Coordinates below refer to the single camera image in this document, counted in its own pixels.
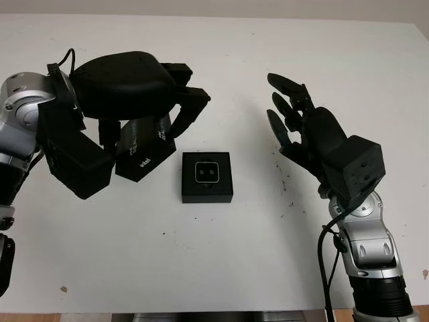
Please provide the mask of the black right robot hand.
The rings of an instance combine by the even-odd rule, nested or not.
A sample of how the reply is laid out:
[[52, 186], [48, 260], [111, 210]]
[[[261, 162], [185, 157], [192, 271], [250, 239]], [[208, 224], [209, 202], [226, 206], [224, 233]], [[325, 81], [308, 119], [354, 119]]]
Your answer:
[[328, 109], [314, 106], [306, 85], [274, 73], [267, 75], [267, 81], [278, 90], [271, 97], [282, 115], [268, 109], [267, 117], [280, 154], [318, 179], [321, 198], [331, 198], [333, 191], [322, 164], [346, 140], [345, 132]]

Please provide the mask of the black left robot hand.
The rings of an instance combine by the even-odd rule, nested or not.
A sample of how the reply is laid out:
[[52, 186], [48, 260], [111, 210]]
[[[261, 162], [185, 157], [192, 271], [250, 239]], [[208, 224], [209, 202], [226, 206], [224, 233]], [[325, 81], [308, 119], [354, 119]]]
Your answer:
[[69, 79], [84, 116], [99, 122], [100, 144], [115, 155], [120, 121], [159, 121], [179, 105], [166, 139], [176, 139], [190, 127], [210, 101], [205, 90], [188, 87], [191, 76], [186, 64], [160, 63], [147, 52], [133, 51], [90, 60]]

